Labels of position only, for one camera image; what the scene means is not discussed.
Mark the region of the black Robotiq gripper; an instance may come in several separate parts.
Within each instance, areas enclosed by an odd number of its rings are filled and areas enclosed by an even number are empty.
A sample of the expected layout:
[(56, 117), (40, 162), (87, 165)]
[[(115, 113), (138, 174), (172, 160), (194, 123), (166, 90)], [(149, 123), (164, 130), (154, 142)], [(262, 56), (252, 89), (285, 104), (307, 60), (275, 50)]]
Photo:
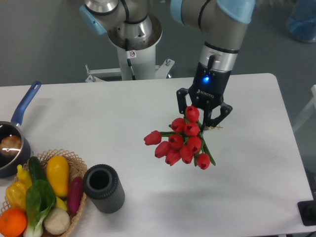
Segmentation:
[[(209, 70), (198, 63), (191, 87), (180, 88), (176, 92), (179, 113), (185, 115), (187, 107), (193, 105), (204, 110), (203, 125), (205, 127), (216, 127), (233, 110), (232, 106), (223, 102), (223, 94), (230, 75), (231, 71)], [(212, 110), (218, 106), (220, 106), (220, 115), (211, 118)]]

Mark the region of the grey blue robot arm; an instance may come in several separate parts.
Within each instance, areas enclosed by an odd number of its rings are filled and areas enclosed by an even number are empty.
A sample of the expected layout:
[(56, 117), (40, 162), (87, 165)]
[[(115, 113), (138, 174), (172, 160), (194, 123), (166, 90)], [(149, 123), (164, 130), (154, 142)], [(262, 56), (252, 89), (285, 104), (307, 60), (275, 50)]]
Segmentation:
[[(253, 0), (173, 0), (172, 17), (205, 33), (199, 63), (190, 88), (177, 91), (178, 108), (186, 111), (186, 97), (203, 110), (202, 130), (216, 127), (232, 111), (223, 94), (255, 6)], [(160, 21), (145, 0), (86, 0), (79, 12), (89, 29), (107, 34), (117, 48), (123, 80), (157, 76), (156, 44)]]

